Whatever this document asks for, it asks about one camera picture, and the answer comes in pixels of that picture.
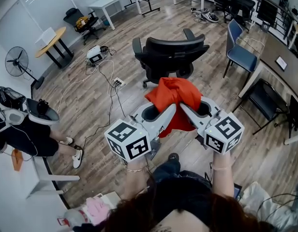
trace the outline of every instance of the person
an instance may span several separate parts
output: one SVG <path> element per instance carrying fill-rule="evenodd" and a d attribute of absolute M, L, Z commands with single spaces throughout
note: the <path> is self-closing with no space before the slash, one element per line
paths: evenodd
<path fill-rule="evenodd" d="M 5 126 L 0 118 L 0 130 Z M 49 157 L 57 151 L 73 158 L 73 167 L 79 168 L 84 152 L 79 146 L 71 147 L 74 140 L 62 133 L 51 130 L 49 126 L 41 125 L 25 117 L 17 126 L 11 126 L 0 132 L 0 145 L 4 152 L 7 145 L 23 151 L 31 156 Z"/>
<path fill-rule="evenodd" d="M 213 183 L 180 171 L 171 154 L 146 182 L 146 160 L 128 163 L 124 199 L 97 226 L 82 224 L 74 232 L 269 232 L 274 227 L 243 212 L 233 198 L 231 155 L 213 156 Z"/>

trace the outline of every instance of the orange fabric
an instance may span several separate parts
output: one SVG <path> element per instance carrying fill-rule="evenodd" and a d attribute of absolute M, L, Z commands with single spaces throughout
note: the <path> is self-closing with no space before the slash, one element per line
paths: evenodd
<path fill-rule="evenodd" d="M 179 105 L 180 102 L 183 102 L 195 111 L 199 108 L 202 94 L 190 81 L 177 77 L 163 77 L 159 81 L 159 86 L 145 97 L 156 106 L 159 112 L 162 112 L 173 103 L 177 105 L 172 121 L 166 130 L 160 134 L 161 138 L 166 137 L 172 129 L 183 131 L 193 131 L 195 129 Z"/>

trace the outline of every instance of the fan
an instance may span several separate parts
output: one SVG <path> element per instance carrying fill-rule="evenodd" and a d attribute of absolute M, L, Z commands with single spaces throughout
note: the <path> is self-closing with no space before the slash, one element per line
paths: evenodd
<path fill-rule="evenodd" d="M 29 57 L 27 52 L 19 46 L 15 46 L 9 50 L 5 59 L 5 67 L 7 72 L 15 77 L 21 76 L 27 73 L 35 81 L 34 87 L 39 89 L 42 83 L 44 82 L 44 77 L 42 76 L 38 80 L 32 76 L 28 71 Z"/>

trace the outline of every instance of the white box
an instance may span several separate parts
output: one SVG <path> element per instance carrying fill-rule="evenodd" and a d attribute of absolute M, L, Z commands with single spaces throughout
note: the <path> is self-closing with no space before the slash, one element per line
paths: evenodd
<path fill-rule="evenodd" d="M 122 119 L 117 120 L 104 135 L 111 151 L 127 162 L 151 151 L 148 132 Z"/>
<path fill-rule="evenodd" d="M 38 49 L 43 49 L 53 40 L 54 37 L 56 37 L 56 35 L 56 32 L 52 28 L 48 28 L 35 42 L 35 45 Z"/>
<path fill-rule="evenodd" d="M 234 114 L 229 113 L 205 130 L 204 144 L 224 155 L 239 143 L 244 129 Z"/>

